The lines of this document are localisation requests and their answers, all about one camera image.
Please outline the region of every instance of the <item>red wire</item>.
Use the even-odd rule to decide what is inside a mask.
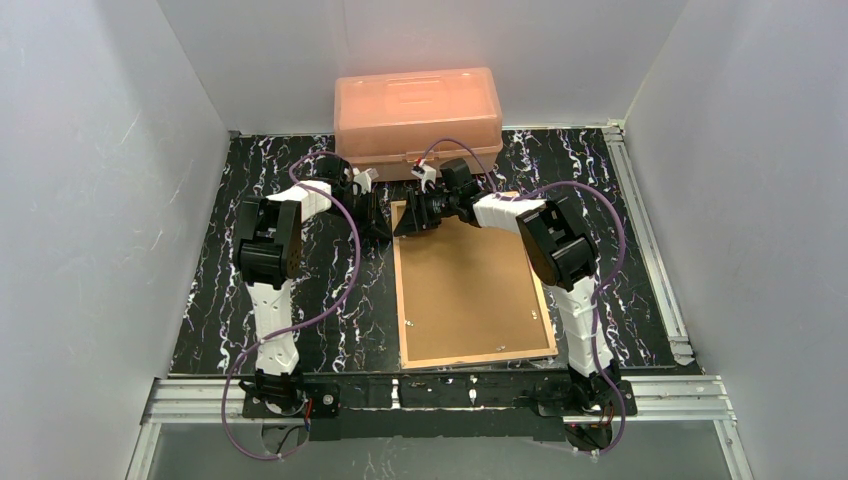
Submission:
[[[306,415],[303,416],[303,421],[309,424],[309,414],[312,413],[312,399],[309,399],[309,405],[306,406]]]

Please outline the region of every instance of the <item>wooden frame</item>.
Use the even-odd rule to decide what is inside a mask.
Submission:
[[[406,205],[406,202],[392,202],[391,204],[391,213],[392,213],[392,227],[394,228],[395,222],[400,217],[399,209],[403,208]],[[533,280],[533,287],[536,293],[536,301],[538,306],[539,316],[541,317],[540,321],[542,322],[542,326],[544,328],[545,339],[547,340],[547,346],[545,348],[539,349],[530,349],[530,350],[518,350],[518,351],[504,351],[504,352],[494,352],[487,354],[473,354],[473,355],[463,355],[463,356],[453,356],[453,357],[442,357],[442,358],[432,358],[425,360],[410,360],[409,359],[409,348],[407,344],[407,328],[410,328],[409,325],[406,324],[406,312],[404,308],[404,294],[403,294],[403,275],[402,275],[402,265],[401,265],[401,248],[399,241],[394,241],[392,244],[392,249],[394,253],[395,260],[395,290],[397,294],[397,311],[398,311],[398,336],[400,340],[400,361],[402,369],[413,369],[413,368],[426,368],[426,367],[441,367],[441,366],[456,366],[456,365],[470,365],[470,364],[480,364],[480,363],[489,363],[489,362],[498,362],[498,361],[511,361],[511,360],[520,360],[520,359],[531,359],[531,358],[543,358],[543,357],[551,357],[556,356],[558,353],[556,338],[554,337],[553,325],[551,324],[550,314],[548,312],[547,302],[545,300],[545,293],[542,289],[542,283],[539,281],[539,278],[533,272],[533,269],[530,265],[529,260],[527,261],[527,269],[530,273],[530,276]]]

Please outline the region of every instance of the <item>plastic box lid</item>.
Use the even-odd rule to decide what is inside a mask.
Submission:
[[[488,68],[347,77],[336,81],[336,151],[354,164],[414,161],[453,137],[478,153],[503,147],[503,115]],[[441,157],[467,156],[442,144]]]

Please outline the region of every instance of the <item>cable connector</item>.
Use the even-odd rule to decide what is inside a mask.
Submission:
[[[425,193],[428,187],[432,189],[436,186],[436,173],[436,169],[426,165],[423,158],[412,167],[412,175],[421,180],[421,191]]]

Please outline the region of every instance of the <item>black mounting bracket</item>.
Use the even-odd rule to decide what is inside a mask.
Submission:
[[[240,380],[239,387],[247,394],[242,408],[245,418],[303,416],[306,412],[301,407],[310,400],[310,418],[333,418],[338,416],[341,409],[340,388],[337,384],[307,382],[297,368],[291,375],[269,375],[258,370],[253,382]],[[265,403],[277,406],[282,414],[271,412]]]

